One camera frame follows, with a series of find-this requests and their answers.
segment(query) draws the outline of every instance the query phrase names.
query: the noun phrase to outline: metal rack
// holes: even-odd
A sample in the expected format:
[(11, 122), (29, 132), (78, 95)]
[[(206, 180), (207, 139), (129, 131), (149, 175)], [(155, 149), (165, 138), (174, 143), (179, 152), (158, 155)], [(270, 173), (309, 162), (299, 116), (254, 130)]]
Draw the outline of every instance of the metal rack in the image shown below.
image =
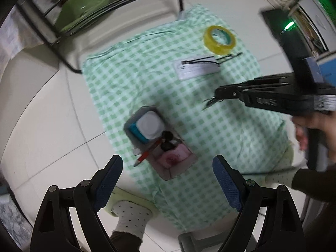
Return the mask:
[[(47, 15), (63, 0), (57, 0), (48, 10), (45, 12), (41, 12), (41, 10), (36, 6), (34, 0), (25, 0), (25, 2), (30, 6), (33, 12), (43, 21), (43, 23), (53, 32), (56, 40), (54, 42), (50, 42), (47, 38), (41, 33), (41, 31), (37, 28), (34, 22), (31, 20), (30, 16), (27, 14), (25, 9), (21, 4), (16, 3), (16, 6), (23, 16), (23, 18), (27, 21), (29, 26), (33, 29), (33, 31), (38, 35), (38, 37), (50, 48), (50, 50), (56, 55), (56, 57), (63, 62), (71, 71), (75, 73), (82, 73), (82, 70), (74, 68), (70, 63), (65, 59), (65, 57), (58, 51), (56, 45), (60, 42), (60, 40), (64, 37), (68, 37), (76, 34), (77, 32), (89, 27), (92, 23), (94, 23), (98, 18), (104, 16), (105, 14), (116, 10), (123, 5), (127, 5), (136, 0), (116, 0), (110, 2), (108, 5), (101, 7), (100, 9), (88, 14), (85, 18), (80, 19), (77, 23), (75, 23), (71, 28), (66, 31), (58, 31), (55, 26), (48, 20)], [(184, 4), (183, 0), (179, 0), (180, 11), (183, 11)]]

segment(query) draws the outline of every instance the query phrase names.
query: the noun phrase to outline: green plastic bowl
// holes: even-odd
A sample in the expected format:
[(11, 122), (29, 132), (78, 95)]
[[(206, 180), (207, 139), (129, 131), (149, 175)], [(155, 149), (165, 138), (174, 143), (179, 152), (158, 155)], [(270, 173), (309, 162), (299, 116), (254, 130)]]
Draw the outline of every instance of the green plastic bowl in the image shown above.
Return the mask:
[(93, 11), (107, 5), (110, 0), (67, 0), (56, 20), (55, 28), (65, 32)]

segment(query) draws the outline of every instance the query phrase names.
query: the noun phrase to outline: blue textured pad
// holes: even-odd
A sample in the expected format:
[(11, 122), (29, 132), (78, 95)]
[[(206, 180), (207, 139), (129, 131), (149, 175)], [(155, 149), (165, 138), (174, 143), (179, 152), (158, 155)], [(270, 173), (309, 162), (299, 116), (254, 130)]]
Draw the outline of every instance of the blue textured pad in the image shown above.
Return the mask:
[(240, 202), (240, 192), (229, 173), (217, 157), (212, 160), (212, 170), (225, 194), (227, 201), (229, 202), (229, 205), (239, 212), (242, 207)]
[(100, 186), (96, 191), (96, 200), (93, 204), (93, 209), (95, 212), (98, 212), (101, 208), (106, 206), (107, 201), (109, 200), (122, 171), (123, 160), (120, 156), (117, 156), (113, 165), (105, 175), (104, 179), (101, 181)]

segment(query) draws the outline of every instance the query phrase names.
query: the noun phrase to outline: slipper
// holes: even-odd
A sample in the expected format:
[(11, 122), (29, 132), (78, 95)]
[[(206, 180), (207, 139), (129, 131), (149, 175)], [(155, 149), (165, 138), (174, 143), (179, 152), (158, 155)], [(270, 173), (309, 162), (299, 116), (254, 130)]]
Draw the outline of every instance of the slipper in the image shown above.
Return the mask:
[(135, 196), (131, 193), (128, 193), (118, 187), (114, 187), (113, 192), (109, 200), (107, 201), (106, 206), (104, 207), (105, 211), (108, 214), (111, 214), (112, 216), (117, 217), (117, 215), (112, 211), (112, 208), (116, 203), (120, 201), (129, 201), (139, 206), (148, 208), (152, 212), (153, 218), (157, 217), (160, 213), (157, 207), (152, 202), (146, 199), (140, 198), (138, 196)]

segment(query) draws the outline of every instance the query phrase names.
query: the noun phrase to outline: gray plastic stool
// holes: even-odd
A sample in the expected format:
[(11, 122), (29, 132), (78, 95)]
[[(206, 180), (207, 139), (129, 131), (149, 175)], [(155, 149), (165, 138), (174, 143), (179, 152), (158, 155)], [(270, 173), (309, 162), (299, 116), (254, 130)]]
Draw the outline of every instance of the gray plastic stool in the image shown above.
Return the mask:
[[(205, 248), (222, 244), (226, 240), (229, 233), (230, 231), (225, 231), (218, 235), (201, 240), (196, 240), (192, 232), (183, 233), (178, 237), (181, 252), (201, 252)], [(251, 239), (246, 247), (246, 251), (249, 252), (254, 250), (256, 245), (257, 242), (252, 234)]]

